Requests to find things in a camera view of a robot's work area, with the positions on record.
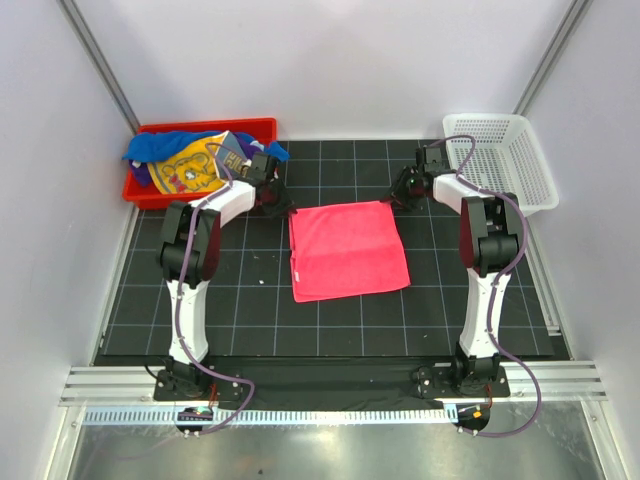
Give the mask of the pink microfiber towel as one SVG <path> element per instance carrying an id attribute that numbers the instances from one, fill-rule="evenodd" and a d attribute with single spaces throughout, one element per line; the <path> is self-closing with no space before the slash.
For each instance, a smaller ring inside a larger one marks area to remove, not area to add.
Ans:
<path id="1" fill-rule="evenodd" d="M 300 208 L 289 217 L 298 303 L 397 291 L 411 284 L 392 208 L 381 201 Z"/>

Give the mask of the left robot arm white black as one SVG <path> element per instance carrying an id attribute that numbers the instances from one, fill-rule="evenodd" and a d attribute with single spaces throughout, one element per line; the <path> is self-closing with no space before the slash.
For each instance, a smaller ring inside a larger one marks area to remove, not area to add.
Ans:
<path id="1" fill-rule="evenodd" d="M 238 168 L 214 165 L 222 186 L 190 202 L 167 207 L 157 250 L 172 308 L 172 337 L 164 368 L 155 374 L 156 400 L 200 400 L 215 378 L 204 370 L 207 289 L 220 261 L 222 228 L 260 207 L 271 217 L 288 213 L 293 202 L 279 178 L 281 160 L 256 153 Z"/>

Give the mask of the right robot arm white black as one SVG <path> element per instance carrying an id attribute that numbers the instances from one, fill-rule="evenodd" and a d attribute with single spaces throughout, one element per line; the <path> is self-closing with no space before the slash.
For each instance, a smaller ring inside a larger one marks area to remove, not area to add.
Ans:
<path id="1" fill-rule="evenodd" d="M 445 395 L 476 397 L 500 381 L 499 326 L 511 271 L 524 256 L 524 216 L 513 194 L 476 186 L 461 172 L 446 168 L 437 146 L 416 150 L 415 164 L 403 168 L 386 199 L 404 210 L 429 198 L 459 215 L 459 255 L 469 281 L 465 323 L 451 366 L 436 368 L 421 380 L 442 384 Z"/>

